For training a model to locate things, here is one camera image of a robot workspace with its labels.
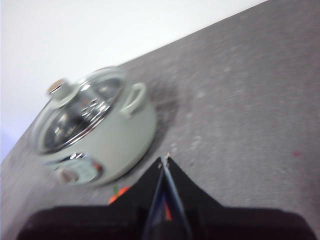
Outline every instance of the glass lid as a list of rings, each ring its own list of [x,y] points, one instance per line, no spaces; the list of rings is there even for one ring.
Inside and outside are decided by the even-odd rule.
[[[95,71],[79,84],[56,81],[32,129],[33,149],[54,153],[83,138],[106,117],[124,85],[124,73],[116,67]]]

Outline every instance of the mini cooker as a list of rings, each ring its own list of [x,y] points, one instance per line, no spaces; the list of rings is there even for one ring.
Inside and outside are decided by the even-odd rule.
[[[99,185],[131,169],[155,135],[156,111],[146,85],[117,67],[76,84],[60,79],[37,117],[30,143],[42,163],[69,185]]]

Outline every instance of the black object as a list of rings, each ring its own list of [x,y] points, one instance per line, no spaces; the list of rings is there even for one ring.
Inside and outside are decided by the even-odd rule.
[[[167,163],[183,204],[182,215],[187,226],[174,217],[150,224],[150,212],[159,199],[155,196],[161,196],[157,189],[160,183],[169,184],[164,177],[163,161],[158,158],[138,182],[111,205],[60,206],[39,211],[28,219],[18,240],[139,240],[147,225],[150,240],[187,240],[188,227],[192,239],[197,240],[316,239],[306,221],[295,213],[223,207],[194,184],[170,157]]]

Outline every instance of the white wall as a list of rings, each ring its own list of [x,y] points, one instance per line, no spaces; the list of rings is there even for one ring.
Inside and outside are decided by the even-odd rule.
[[[1,159],[58,78],[124,63],[261,2],[2,0]]]

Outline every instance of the lid handle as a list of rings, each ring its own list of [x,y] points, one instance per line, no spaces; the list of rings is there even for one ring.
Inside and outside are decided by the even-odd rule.
[[[67,104],[77,94],[76,87],[70,85],[66,78],[55,81],[48,89],[47,93],[57,108]]]

